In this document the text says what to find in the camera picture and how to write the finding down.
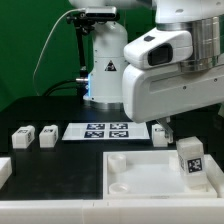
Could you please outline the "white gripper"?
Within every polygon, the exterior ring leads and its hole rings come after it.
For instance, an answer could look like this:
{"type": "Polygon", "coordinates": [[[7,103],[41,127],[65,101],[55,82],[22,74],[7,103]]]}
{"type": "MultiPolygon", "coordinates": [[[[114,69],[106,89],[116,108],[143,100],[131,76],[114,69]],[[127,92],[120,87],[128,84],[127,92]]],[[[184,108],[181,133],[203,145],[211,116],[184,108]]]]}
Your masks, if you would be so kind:
{"type": "Polygon", "coordinates": [[[158,119],[172,143],[169,116],[224,102],[224,65],[186,74],[177,64],[149,70],[129,65],[122,90],[126,115],[136,123],[158,119]]]}

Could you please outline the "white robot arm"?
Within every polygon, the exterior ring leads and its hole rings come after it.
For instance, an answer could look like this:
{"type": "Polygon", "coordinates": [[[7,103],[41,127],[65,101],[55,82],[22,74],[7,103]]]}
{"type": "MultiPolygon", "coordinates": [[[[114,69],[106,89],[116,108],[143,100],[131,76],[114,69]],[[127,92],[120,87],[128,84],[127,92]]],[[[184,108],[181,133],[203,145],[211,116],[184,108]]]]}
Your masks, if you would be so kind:
{"type": "Polygon", "coordinates": [[[224,0],[69,0],[93,24],[94,67],[84,101],[123,107],[136,123],[224,101],[224,0]],[[119,9],[145,6],[156,27],[132,42],[119,9]]]}

